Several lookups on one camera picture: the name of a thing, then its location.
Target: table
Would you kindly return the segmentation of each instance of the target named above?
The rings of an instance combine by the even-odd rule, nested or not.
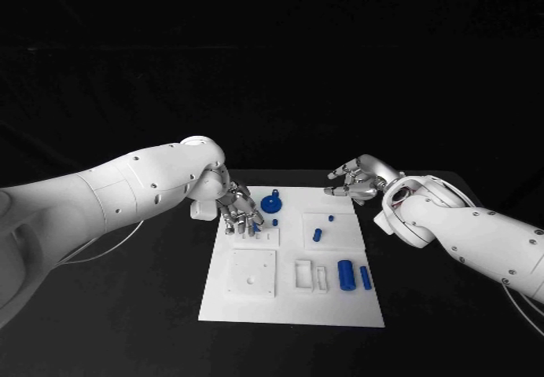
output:
[[[327,170],[232,170],[248,185],[324,187]],[[451,172],[432,174],[474,200]],[[150,219],[98,260],[62,266],[0,331],[0,375],[440,375],[473,364],[539,365],[542,341],[502,287],[372,222],[380,199],[356,206],[385,328],[199,322],[217,219],[189,217],[190,200]],[[131,229],[98,241],[116,243]]]

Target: robotic hand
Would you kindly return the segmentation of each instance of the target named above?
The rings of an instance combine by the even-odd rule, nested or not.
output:
[[[193,199],[190,215],[219,212],[226,234],[261,227],[246,187],[229,179],[225,154],[200,136],[141,149],[76,174],[0,188],[0,327],[76,247]]]
[[[437,238],[460,263],[544,302],[541,229],[476,207],[441,179],[405,177],[370,155],[343,164],[328,179],[343,174],[343,187],[324,188],[324,194],[349,196],[362,205],[380,191],[382,211],[373,222],[386,234],[396,234],[414,247],[424,247]]]

